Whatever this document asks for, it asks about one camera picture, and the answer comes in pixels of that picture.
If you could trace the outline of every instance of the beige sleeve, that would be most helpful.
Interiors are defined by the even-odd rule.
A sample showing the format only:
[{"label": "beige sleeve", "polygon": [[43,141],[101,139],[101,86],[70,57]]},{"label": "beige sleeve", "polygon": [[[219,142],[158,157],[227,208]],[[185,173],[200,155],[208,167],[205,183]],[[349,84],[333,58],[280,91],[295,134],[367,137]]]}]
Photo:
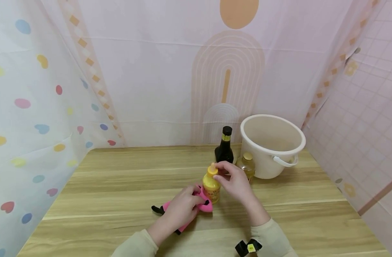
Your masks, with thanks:
[{"label": "beige sleeve", "polygon": [[154,257],[158,249],[147,230],[142,230],[124,241],[111,257]]},{"label": "beige sleeve", "polygon": [[258,241],[262,248],[257,252],[258,257],[298,257],[282,229],[273,220],[258,227],[251,227],[252,238]]}]

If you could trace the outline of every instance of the white plastic bucket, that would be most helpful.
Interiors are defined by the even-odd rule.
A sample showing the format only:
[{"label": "white plastic bucket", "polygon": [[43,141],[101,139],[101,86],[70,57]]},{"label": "white plastic bucket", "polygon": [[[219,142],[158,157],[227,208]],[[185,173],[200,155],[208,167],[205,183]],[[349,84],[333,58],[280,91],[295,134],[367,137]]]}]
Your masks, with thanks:
[{"label": "white plastic bucket", "polygon": [[256,114],[240,124],[242,152],[253,154],[255,177],[274,178],[285,167],[298,163],[298,153],[305,147],[303,132],[281,117]]}]

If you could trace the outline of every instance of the yellow squeeze bottle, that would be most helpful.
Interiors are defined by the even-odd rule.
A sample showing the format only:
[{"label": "yellow squeeze bottle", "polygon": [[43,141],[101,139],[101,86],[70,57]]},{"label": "yellow squeeze bottle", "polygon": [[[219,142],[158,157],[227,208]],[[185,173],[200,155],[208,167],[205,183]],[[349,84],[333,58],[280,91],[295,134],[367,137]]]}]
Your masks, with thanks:
[{"label": "yellow squeeze bottle", "polygon": [[213,178],[213,176],[217,175],[217,173],[218,170],[215,163],[212,162],[212,164],[207,168],[206,175],[203,177],[203,190],[212,204],[219,200],[220,195],[220,183]]}]

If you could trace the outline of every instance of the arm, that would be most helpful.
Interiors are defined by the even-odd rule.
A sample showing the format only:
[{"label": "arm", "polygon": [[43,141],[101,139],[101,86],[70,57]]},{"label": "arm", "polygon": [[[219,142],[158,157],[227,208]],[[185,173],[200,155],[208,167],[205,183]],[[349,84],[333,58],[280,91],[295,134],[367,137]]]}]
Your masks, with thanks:
[{"label": "arm", "polygon": [[154,257],[161,243],[175,230],[196,217],[196,205],[204,203],[202,197],[192,195],[200,192],[198,186],[184,188],[170,202],[165,214],[146,230],[136,232],[124,241],[112,257]]},{"label": "arm", "polygon": [[213,178],[220,182],[224,189],[245,207],[250,221],[252,238],[262,245],[257,256],[297,257],[282,229],[270,217],[253,193],[244,171],[229,162],[216,163],[216,167],[220,170],[226,170],[230,174],[229,176],[221,174]]},{"label": "arm", "polygon": [[252,238],[258,241],[262,248],[257,252],[258,257],[297,257],[279,225],[270,217],[261,202],[253,195],[244,206],[250,220]]}]

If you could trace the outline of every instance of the bucket handle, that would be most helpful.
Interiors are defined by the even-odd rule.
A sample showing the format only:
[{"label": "bucket handle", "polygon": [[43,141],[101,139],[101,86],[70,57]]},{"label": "bucket handle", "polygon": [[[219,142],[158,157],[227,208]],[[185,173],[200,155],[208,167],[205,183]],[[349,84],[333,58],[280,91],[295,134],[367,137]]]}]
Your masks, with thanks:
[{"label": "bucket handle", "polygon": [[295,155],[295,159],[293,160],[292,163],[285,162],[284,160],[280,159],[279,156],[274,156],[274,157],[273,157],[273,160],[274,160],[275,162],[279,163],[279,164],[282,165],[282,166],[285,166],[285,167],[292,167],[292,166],[294,166],[294,165],[296,165],[296,164],[298,163],[299,157],[298,157],[298,155],[296,154],[296,155]]}]

